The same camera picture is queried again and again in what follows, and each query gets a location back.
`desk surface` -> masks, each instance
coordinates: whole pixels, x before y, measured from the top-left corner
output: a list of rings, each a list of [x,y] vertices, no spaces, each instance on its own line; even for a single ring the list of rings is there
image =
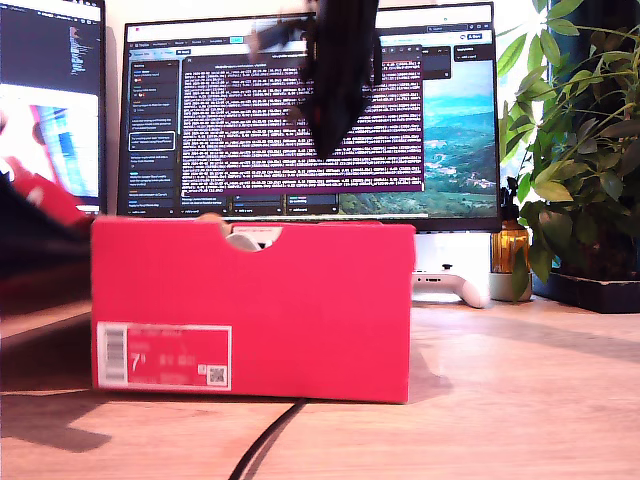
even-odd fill
[[[3,352],[2,478],[227,478],[290,403],[90,390],[86,322]],[[416,305],[408,405],[313,402],[255,479],[637,479],[640,315]]]

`size label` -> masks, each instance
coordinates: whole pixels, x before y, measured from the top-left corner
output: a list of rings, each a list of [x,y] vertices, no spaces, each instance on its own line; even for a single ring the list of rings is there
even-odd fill
[[[231,327],[97,326],[100,387],[231,390]]]

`wall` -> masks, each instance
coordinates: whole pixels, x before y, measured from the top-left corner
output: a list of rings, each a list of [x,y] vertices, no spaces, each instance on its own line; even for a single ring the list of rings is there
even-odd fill
[[[464,3],[448,0],[381,0],[380,6]],[[108,0],[107,1],[107,180],[109,212],[115,212],[120,134],[120,93],[122,85],[122,48],[127,22],[260,15],[306,11],[303,0]],[[420,235],[416,239],[418,268],[438,269],[442,263],[470,270],[485,281],[489,270],[488,235]]]

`monitor bezel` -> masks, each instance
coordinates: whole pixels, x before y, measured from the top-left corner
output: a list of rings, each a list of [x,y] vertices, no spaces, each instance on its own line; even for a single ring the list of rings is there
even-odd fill
[[[417,232],[464,232],[464,231],[474,231],[474,232],[499,232],[502,225],[502,220],[500,218],[500,135],[499,135],[499,120],[498,120],[498,72],[497,72],[497,50],[496,50],[496,32],[495,32],[495,6],[493,1],[482,1],[482,2],[467,2],[467,3],[449,3],[449,4],[438,4],[438,5],[403,5],[403,6],[389,6],[389,7],[381,7],[379,11],[394,11],[394,10],[416,10],[416,9],[440,9],[440,8],[464,8],[470,6],[489,6],[491,8],[491,33],[492,33],[492,47],[494,52],[496,52],[496,58],[493,62],[493,103],[494,103],[494,125],[495,125],[495,152],[496,152],[496,187],[495,187],[495,197],[496,197],[496,215],[495,217],[433,217],[433,218],[421,218],[421,217],[403,217],[403,218],[385,218],[380,217],[374,219],[374,221],[379,221],[381,223],[388,224],[411,224],[416,228]],[[288,18],[288,17],[298,17],[301,15],[308,15],[309,11],[300,11],[300,12],[291,12],[286,14],[261,14],[261,15],[238,15],[238,16],[224,16],[224,17],[208,17],[208,18],[190,18],[190,19],[178,19],[178,20],[157,20],[157,21],[147,21],[147,22],[127,22],[124,25],[124,43],[123,43],[123,62],[122,62],[122,88],[121,88],[121,102],[120,102],[120,148],[119,148],[119,157],[118,157],[118,188],[117,188],[117,201],[116,201],[116,214],[126,216],[127,206],[126,196],[121,195],[126,192],[126,184],[127,184],[127,176],[126,176],[126,145],[123,139],[126,136],[126,118],[128,112],[127,108],[127,91],[125,89],[125,85],[128,84],[128,74],[129,74],[129,41],[127,39],[128,32],[130,27],[143,27],[149,25],[175,25],[175,24],[189,24],[189,23],[202,23],[202,22],[215,22],[215,21],[228,21],[228,20],[260,20],[260,19],[269,19],[269,18]],[[167,217],[164,216],[162,218],[188,218],[184,216],[175,216],[175,217]],[[274,220],[273,218],[265,218],[265,219],[247,219],[247,220],[230,220],[229,223],[288,223],[288,222],[299,222],[299,223],[321,223],[327,221],[326,218],[323,218],[322,215],[319,215],[317,219],[309,219],[309,218],[299,218],[296,216],[282,216],[282,218],[278,218]],[[345,221],[345,222],[357,222],[357,219],[353,218],[345,218],[345,219],[331,219],[332,222],[335,221]]]
[[[98,102],[98,211],[108,209],[107,169],[107,6],[106,0],[96,0],[100,8],[100,99]]]

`computer monitor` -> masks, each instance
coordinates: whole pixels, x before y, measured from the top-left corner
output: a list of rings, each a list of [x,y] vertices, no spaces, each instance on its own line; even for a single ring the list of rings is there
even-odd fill
[[[0,0],[0,174],[106,211],[103,0]]]
[[[249,59],[281,18],[125,26],[119,214],[499,228],[491,2],[380,9],[383,83],[326,161],[287,120],[304,39]]]

